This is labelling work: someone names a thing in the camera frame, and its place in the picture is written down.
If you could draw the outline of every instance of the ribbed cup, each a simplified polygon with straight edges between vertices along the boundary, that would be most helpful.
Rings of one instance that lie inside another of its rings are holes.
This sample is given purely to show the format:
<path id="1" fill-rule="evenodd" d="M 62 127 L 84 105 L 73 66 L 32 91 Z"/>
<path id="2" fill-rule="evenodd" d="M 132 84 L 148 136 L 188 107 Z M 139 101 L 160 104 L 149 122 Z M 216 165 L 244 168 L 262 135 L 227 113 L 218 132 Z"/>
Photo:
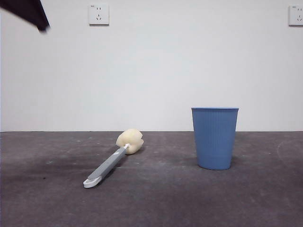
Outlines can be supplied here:
<path id="1" fill-rule="evenodd" d="M 192 108 L 198 165 L 230 168 L 238 108 Z"/>

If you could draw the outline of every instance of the cup rim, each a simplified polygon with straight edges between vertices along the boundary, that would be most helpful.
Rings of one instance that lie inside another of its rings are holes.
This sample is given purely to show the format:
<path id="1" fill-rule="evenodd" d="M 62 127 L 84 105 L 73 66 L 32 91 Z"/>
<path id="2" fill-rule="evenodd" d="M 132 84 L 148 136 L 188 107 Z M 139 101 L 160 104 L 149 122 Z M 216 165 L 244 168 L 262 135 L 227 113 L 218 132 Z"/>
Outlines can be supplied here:
<path id="1" fill-rule="evenodd" d="M 238 110 L 237 107 L 192 107 L 192 110 Z"/>

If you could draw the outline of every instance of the cleaning brush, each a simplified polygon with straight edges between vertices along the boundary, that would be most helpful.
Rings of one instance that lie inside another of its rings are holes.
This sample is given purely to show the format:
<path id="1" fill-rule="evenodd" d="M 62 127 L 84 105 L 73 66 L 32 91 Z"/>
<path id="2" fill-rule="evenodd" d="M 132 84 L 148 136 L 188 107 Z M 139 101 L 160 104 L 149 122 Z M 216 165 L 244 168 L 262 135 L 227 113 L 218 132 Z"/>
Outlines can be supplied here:
<path id="1" fill-rule="evenodd" d="M 120 148 L 87 177 L 83 182 L 84 188 L 96 186 L 125 154 L 132 155 L 138 151 L 144 143 L 141 139 L 142 136 L 142 133 L 137 129 L 128 129 L 119 135 L 116 145 Z"/>

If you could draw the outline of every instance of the white outlet plate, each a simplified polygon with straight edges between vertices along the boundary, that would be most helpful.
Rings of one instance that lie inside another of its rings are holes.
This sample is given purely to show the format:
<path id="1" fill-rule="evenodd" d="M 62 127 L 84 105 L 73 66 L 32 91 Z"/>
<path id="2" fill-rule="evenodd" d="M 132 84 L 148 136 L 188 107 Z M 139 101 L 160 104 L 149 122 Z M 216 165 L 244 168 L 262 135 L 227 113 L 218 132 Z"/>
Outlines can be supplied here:
<path id="1" fill-rule="evenodd" d="M 108 4 L 89 5 L 89 24 L 90 25 L 109 25 Z"/>
<path id="2" fill-rule="evenodd" d="M 291 5 L 288 7 L 289 26 L 303 26 L 303 5 Z"/>

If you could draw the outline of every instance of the gray carpet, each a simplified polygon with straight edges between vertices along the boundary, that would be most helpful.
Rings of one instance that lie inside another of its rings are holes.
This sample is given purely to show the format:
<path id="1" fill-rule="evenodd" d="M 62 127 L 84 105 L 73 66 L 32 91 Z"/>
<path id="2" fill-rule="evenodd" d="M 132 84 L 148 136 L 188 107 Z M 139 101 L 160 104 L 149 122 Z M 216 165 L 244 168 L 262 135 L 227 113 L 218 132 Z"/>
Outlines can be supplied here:
<path id="1" fill-rule="evenodd" d="M 229 170 L 196 164 L 192 132 L 144 132 L 97 187 L 119 132 L 1 134 L 2 227 L 302 227 L 303 132 L 238 132 Z"/>

